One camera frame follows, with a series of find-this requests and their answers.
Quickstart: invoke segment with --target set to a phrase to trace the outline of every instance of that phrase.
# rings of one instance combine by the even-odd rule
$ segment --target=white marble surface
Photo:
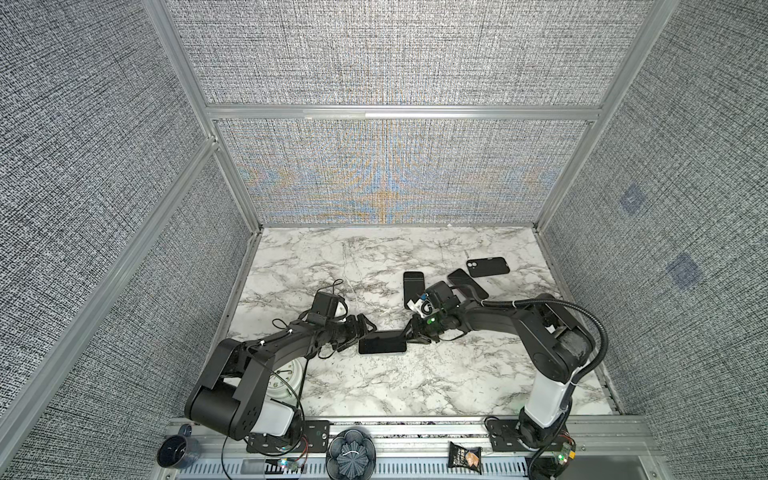
[[[476,279],[492,299],[557,295],[529,228],[266,229],[230,336],[276,332],[273,318],[295,319],[315,290],[335,278],[344,279],[339,291],[351,313],[365,313],[382,330],[401,329],[410,317],[402,306],[403,271],[422,271],[428,286],[468,259],[496,256],[511,272]],[[534,375],[517,336],[472,332],[451,343],[408,345],[402,356],[361,356],[351,348],[312,359],[302,404],[307,415],[514,415]],[[575,415],[611,412],[594,373],[573,398]]]

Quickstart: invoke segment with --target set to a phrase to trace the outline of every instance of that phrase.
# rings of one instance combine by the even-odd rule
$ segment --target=blue patch on wall
[[[619,199],[619,204],[628,214],[633,215],[640,209],[640,205],[644,201],[645,194],[640,190],[640,186],[632,182],[627,191],[624,192],[624,195],[621,196],[621,199]]]
[[[701,281],[701,269],[687,253],[681,253],[667,264],[667,274],[680,290],[687,290]]]

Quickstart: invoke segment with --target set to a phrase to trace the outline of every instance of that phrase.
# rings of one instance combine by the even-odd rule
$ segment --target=gray fabric wall panel
[[[583,121],[222,120],[266,223],[524,223]]]
[[[545,231],[676,478],[768,478],[768,4],[684,0]]]
[[[203,140],[141,2],[4,2],[0,414]]]
[[[143,479],[184,414],[250,232],[211,159],[3,480]]]
[[[598,104],[651,0],[168,0],[211,103]]]

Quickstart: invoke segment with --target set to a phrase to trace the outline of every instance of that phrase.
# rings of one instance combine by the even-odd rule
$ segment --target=alarm clock
[[[304,366],[300,359],[293,359],[279,369],[274,369],[274,372],[288,382],[288,385],[291,386],[293,391],[299,395],[299,387],[301,386],[301,379],[304,375]],[[275,400],[293,398],[290,389],[288,389],[286,384],[275,375],[270,375],[270,382],[266,386],[266,396]]]

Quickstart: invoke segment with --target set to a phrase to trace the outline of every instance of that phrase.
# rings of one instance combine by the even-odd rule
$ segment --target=black smartphone
[[[477,278],[479,276],[504,275],[509,273],[509,265],[504,257],[477,258],[467,260],[467,270],[469,275]]]
[[[406,352],[408,345],[402,330],[385,330],[371,333],[357,343],[357,353],[370,355],[373,353],[402,354]]]
[[[418,300],[422,293],[424,293],[425,288],[426,285],[424,284],[424,273],[404,272],[402,275],[402,305],[406,308],[406,310],[410,310],[410,308],[408,308],[408,300],[413,300],[414,302]]]
[[[472,285],[475,290],[477,291],[478,296],[480,297],[480,300],[485,300],[488,298],[488,292],[483,290],[481,286],[478,285],[477,282],[475,282],[465,271],[463,268],[457,268],[456,270],[453,270],[451,273],[448,274],[448,281],[451,283],[451,286],[456,285]],[[472,291],[469,288],[463,287],[458,289],[459,292],[462,293],[464,298],[467,299],[473,299],[475,298],[474,295],[472,295]]]

